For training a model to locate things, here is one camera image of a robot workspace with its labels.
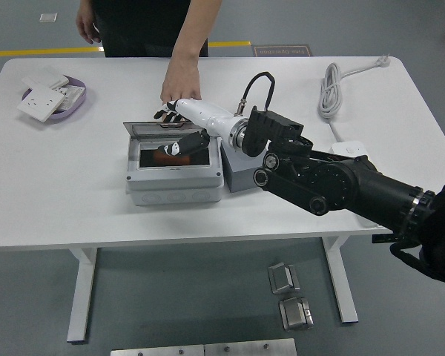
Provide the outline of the person's left hand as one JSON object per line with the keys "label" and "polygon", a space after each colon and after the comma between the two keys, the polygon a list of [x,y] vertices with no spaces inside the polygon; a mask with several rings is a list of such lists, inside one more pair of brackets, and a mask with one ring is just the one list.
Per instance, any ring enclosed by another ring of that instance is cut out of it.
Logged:
{"label": "person's left hand", "polygon": [[201,99],[198,61],[197,57],[171,58],[160,94],[163,103],[178,99]]}

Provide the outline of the person's right hand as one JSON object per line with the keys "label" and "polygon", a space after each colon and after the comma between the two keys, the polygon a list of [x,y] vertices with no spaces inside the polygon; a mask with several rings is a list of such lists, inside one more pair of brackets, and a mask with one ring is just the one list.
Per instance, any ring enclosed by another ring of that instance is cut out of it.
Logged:
{"label": "person's right hand", "polygon": [[101,38],[96,27],[96,16],[91,0],[81,0],[76,13],[76,28],[79,35],[90,45],[100,43]]}

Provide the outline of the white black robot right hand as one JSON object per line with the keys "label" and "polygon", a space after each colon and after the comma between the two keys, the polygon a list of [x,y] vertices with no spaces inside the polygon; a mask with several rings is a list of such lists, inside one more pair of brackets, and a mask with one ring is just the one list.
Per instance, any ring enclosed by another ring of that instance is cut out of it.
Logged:
{"label": "white black robot right hand", "polygon": [[234,116],[227,110],[203,100],[178,99],[167,102],[155,114],[159,119],[166,114],[175,119],[182,117],[201,128],[201,131],[184,136],[179,141],[162,145],[158,151],[168,156],[187,156],[208,146],[211,137],[220,137],[234,150],[241,151],[248,119]]}

